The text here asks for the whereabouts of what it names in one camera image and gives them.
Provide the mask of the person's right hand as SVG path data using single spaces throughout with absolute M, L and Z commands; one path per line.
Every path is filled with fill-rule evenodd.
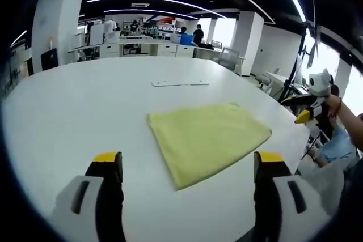
M 328 105 L 328 116 L 335 117 L 341 108 L 342 99 L 336 95 L 330 95 L 326 98 L 326 104 Z

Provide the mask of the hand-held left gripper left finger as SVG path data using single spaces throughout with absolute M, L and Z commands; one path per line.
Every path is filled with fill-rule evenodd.
M 122 153 L 97 155 L 58 194 L 52 227 L 65 241 L 124 241 L 122 185 Z

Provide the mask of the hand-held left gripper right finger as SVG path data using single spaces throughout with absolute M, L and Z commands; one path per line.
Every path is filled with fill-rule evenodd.
M 329 221 L 320 194 L 283 157 L 254 152 L 254 241 L 309 241 Z

